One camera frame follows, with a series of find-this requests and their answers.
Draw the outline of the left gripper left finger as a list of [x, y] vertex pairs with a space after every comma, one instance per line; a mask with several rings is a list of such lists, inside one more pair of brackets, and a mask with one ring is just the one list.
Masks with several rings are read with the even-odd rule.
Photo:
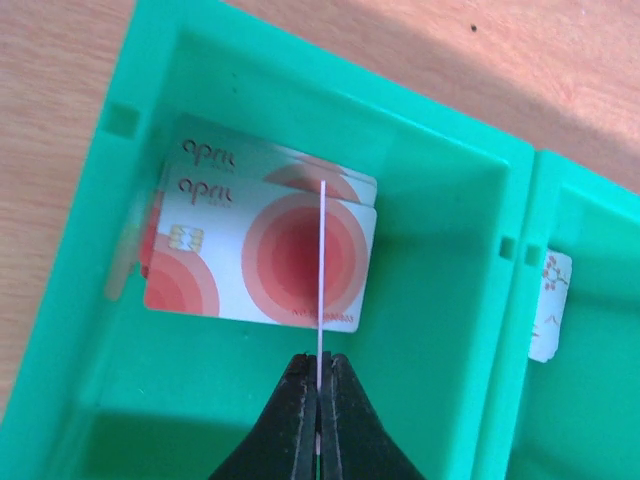
[[212, 479], [316, 477], [316, 366], [314, 355], [292, 357], [255, 425]]

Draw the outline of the red backed card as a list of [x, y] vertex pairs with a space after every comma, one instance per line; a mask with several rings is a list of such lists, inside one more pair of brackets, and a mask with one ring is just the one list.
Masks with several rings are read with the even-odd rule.
[[326, 181], [320, 183], [319, 194], [319, 243], [318, 243], [318, 294], [317, 294], [317, 366], [316, 384], [318, 392], [323, 380], [323, 327], [325, 307], [325, 255], [326, 255]]

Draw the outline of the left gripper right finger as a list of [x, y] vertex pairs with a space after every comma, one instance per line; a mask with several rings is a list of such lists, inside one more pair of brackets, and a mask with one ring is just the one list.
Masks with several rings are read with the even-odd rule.
[[343, 354], [323, 354], [318, 426], [322, 479], [423, 477], [385, 430]]

